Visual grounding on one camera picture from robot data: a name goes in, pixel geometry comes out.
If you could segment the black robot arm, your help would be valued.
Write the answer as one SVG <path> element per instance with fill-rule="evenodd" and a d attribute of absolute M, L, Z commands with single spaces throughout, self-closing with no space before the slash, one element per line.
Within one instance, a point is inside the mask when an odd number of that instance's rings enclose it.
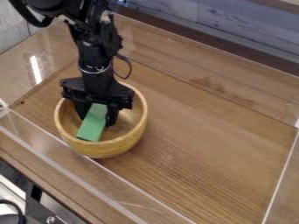
<path fill-rule="evenodd" d="M 24 20 L 44 28 L 64 18 L 79 50 L 80 76 L 60 81 L 62 96 L 71 100 L 80 118 L 91 105 L 107 106 L 107 125 L 116 124 L 119 111 L 134 107 L 135 91 L 118 80 L 114 59 L 124 60 L 122 36 L 115 27 L 108 0 L 8 0 Z"/>

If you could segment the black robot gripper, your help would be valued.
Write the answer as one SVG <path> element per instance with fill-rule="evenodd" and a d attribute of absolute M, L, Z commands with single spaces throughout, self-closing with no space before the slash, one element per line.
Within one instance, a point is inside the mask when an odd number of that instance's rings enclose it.
<path fill-rule="evenodd" d="M 107 106 L 107 126 L 118 122 L 122 109 L 134 107 L 135 91 L 122 84 L 112 69 L 102 73 L 82 73 L 80 77 L 60 80 L 62 96 L 74 102 L 80 119 L 86 118 L 92 103 Z"/>

